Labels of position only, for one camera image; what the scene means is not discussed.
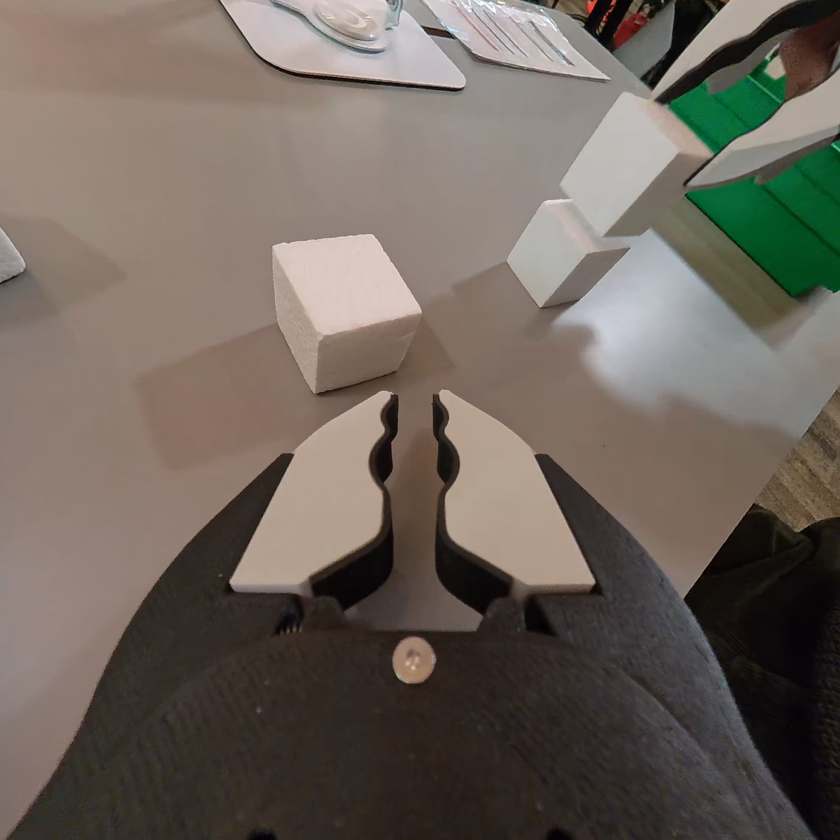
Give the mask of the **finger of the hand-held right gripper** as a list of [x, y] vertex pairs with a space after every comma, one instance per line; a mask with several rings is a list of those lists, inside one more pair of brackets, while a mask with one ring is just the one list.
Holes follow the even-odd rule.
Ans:
[[756, 129], [730, 141], [686, 182], [688, 193], [761, 175], [770, 180], [837, 141], [839, 93], [809, 91], [783, 103]]
[[838, 11], [838, 1], [731, 1], [668, 68], [649, 98], [669, 104], [723, 71], [731, 85], [785, 35]]

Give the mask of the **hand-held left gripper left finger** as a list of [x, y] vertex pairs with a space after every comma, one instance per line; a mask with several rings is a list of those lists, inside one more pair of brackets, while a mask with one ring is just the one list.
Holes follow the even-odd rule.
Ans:
[[397, 419], [397, 395], [381, 391], [295, 449], [229, 580], [234, 592], [331, 597], [348, 610], [383, 586]]

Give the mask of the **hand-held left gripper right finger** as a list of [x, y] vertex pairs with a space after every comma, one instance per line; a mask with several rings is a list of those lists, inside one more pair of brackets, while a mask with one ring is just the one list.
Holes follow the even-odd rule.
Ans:
[[435, 570], [484, 616], [500, 599], [590, 595], [596, 582], [538, 454], [501, 421], [449, 390], [433, 397]]

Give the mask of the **white foam cube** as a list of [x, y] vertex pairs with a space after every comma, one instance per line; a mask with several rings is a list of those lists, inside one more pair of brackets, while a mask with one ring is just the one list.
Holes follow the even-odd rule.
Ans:
[[635, 237], [685, 194], [712, 150], [664, 106], [621, 94], [560, 189], [602, 237]]
[[422, 310], [372, 234], [274, 245], [276, 320], [314, 394], [396, 372]]
[[552, 308], [582, 299], [634, 243], [598, 235], [569, 198], [541, 204], [507, 264], [531, 299]]
[[26, 270], [26, 264], [18, 249], [2, 228], [0, 229], [0, 251], [0, 282], [4, 284], [23, 274]]

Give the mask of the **grey desk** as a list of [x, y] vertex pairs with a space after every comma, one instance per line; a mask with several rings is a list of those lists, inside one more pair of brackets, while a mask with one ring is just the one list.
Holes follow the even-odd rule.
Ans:
[[[460, 92], [294, 77], [218, 2], [2, 2], [2, 837], [174, 557], [276, 457], [399, 396], [383, 628], [471, 629], [434, 569], [432, 396], [550, 455], [685, 593], [838, 387], [838, 297], [792, 301], [687, 202], [583, 300], [507, 257], [637, 79], [479, 62]], [[271, 248], [378, 238], [421, 305], [400, 369], [314, 395]]]

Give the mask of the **person's right hand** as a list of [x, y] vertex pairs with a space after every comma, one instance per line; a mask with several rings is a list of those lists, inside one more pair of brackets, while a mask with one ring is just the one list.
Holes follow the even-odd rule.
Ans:
[[786, 77], [784, 100], [818, 87], [830, 75], [839, 45], [839, 12], [799, 28], [780, 45]]

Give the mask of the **grey chair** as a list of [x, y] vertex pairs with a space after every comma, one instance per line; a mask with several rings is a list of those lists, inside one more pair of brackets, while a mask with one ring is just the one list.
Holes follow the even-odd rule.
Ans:
[[654, 9], [649, 4], [627, 15], [613, 37], [614, 57], [642, 79], [671, 46], [676, 2]]

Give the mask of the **green plastic bin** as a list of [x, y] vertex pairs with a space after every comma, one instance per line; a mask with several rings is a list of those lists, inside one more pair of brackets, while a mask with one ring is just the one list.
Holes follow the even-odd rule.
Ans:
[[[734, 86], [703, 84], [670, 110], [717, 152], [757, 128], [784, 99], [778, 57], [766, 57]], [[688, 194], [688, 199], [789, 296], [839, 290], [839, 144], [808, 154], [766, 184], [745, 180]]]

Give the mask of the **clear sleeve with printed sheet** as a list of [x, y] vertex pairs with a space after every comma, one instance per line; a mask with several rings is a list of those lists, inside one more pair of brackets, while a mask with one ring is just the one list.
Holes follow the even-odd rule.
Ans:
[[540, 7], [510, 2], [426, 1], [439, 23], [475, 58], [512, 69], [609, 81]]

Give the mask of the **person's dark trousers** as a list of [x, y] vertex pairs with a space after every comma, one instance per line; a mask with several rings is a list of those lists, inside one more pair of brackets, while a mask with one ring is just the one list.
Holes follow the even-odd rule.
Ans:
[[817, 838], [839, 838], [839, 519], [754, 505], [686, 603], [749, 734]]

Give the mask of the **silver document stand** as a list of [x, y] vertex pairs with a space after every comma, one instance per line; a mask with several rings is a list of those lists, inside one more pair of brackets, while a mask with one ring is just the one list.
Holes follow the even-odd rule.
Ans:
[[382, 52], [365, 53], [340, 45], [295, 9], [272, 2], [220, 4], [257, 57], [292, 76], [442, 91], [466, 86], [462, 71], [409, 13], [388, 33]]

